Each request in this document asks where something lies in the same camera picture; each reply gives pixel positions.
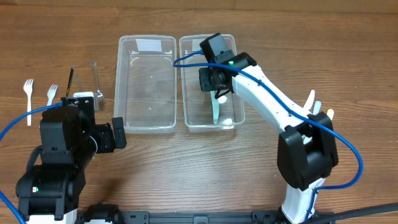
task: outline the plastic bin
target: plastic bin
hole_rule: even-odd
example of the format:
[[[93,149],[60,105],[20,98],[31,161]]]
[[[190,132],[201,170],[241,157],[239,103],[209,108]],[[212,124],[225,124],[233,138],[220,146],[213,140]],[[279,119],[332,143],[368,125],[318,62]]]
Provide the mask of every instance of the plastic bin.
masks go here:
[[[180,57],[200,50],[200,42],[212,34],[191,35],[180,39]],[[227,46],[236,54],[235,39],[232,35],[223,34]],[[207,62],[205,56],[194,55],[181,64]],[[219,118],[213,122],[213,107],[211,93],[202,92],[199,84],[198,70],[200,67],[182,68],[182,96],[184,104],[185,124],[191,133],[205,131],[224,131],[234,129],[245,119],[243,100],[234,94],[228,93],[218,99]]]
[[[129,35],[119,40],[114,117],[128,134],[173,133],[177,114],[174,37]]]

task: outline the white label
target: white label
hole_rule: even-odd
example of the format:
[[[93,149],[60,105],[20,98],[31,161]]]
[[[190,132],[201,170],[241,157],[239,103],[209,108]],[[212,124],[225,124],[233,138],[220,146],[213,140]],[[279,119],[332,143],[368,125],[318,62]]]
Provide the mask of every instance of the white label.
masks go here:
[[[200,50],[200,43],[204,41],[204,39],[195,39],[192,40],[192,51],[198,51]]]
[[[79,93],[74,93],[73,97],[75,98],[79,98],[79,97],[94,97],[94,93],[93,92],[79,92]]]
[[[160,40],[141,40],[137,39],[138,51],[162,51],[162,42]]]

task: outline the white utensil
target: white utensil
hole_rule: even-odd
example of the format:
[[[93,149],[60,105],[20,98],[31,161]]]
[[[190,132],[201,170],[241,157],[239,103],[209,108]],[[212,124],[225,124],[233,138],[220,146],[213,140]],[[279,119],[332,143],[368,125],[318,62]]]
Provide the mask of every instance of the white utensil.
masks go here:
[[[32,110],[32,92],[33,92],[33,78],[26,80],[24,85],[24,91],[27,95],[27,111],[30,112]],[[32,115],[27,116],[27,125],[32,125]]]
[[[307,110],[309,111],[311,109],[314,99],[315,99],[315,90],[311,90],[310,95],[308,96],[308,99],[303,107],[305,111]]]
[[[321,110],[322,103],[321,101],[316,101],[315,104],[313,105],[313,110],[312,114],[317,115],[319,111]]]
[[[54,100],[55,94],[57,93],[57,88],[58,85],[52,85],[47,92],[47,97],[49,98],[49,101],[47,102],[47,106],[50,106],[52,104],[52,100]]]
[[[332,120],[335,115],[335,111],[333,109],[328,109],[328,112],[326,112],[326,115],[328,115],[330,120]]]
[[[215,98],[216,91],[210,91],[210,95],[211,95],[211,105],[213,108],[213,123],[217,124],[218,116],[220,115],[220,104],[218,103],[218,100]]]

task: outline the clear plastic container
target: clear plastic container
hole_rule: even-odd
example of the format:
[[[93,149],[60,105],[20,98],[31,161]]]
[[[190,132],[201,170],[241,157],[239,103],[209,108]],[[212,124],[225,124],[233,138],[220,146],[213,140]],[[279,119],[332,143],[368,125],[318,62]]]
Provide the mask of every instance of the clear plastic container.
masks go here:
[[[180,39],[180,57],[200,50],[200,42],[212,34],[191,35]],[[232,35],[223,34],[227,46],[236,54],[235,39]],[[181,64],[206,63],[203,55],[194,55]],[[245,119],[243,100],[235,94],[228,93],[218,99],[219,117],[215,124],[213,121],[213,106],[211,93],[200,90],[199,70],[200,67],[182,68],[182,96],[184,103],[185,124],[192,133],[205,131],[223,131],[234,129],[242,124]]]
[[[173,133],[177,118],[174,37],[129,35],[119,40],[114,117],[128,134]]]

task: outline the metal utensil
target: metal utensil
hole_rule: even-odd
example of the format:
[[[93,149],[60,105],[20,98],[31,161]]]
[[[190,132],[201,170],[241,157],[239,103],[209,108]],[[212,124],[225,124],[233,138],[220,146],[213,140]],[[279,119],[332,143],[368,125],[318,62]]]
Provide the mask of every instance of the metal utensil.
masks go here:
[[[26,80],[24,91],[27,95],[27,111],[30,112],[32,110],[33,78]],[[32,125],[32,115],[27,116],[27,125]]]
[[[49,98],[49,101],[47,102],[47,106],[50,106],[52,104],[52,100],[55,97],[55,94],[57,93],[57,88],[58,85],[52,85],[49,89],[49,91],[47,92],[47,97]]]
[[[99,110],[103,111],[105,109],[105,99],[104,99],[104,95],[100,92],[100,86],[98,85],[97,63],[92,62],[91,67],[93,68],[98,108],[99,108]]]
[[[76,78],[76,83],[77,83],[77,89],[78,89],[78,92],[80,93],[80,92],[83,91],[83,87],[81,85],[80,77],[77,75],[77,76],[75,76],[75,78]]]
[[[69,96],[69,90],[70,87],[72,86],[72,80],[73,80],[73,74],[75,73],[75,65],[72,65],[72,68],[70,68],[70,74],[69,74],[69,81],[68,81],[68,88],[67,88],[67,97]]]

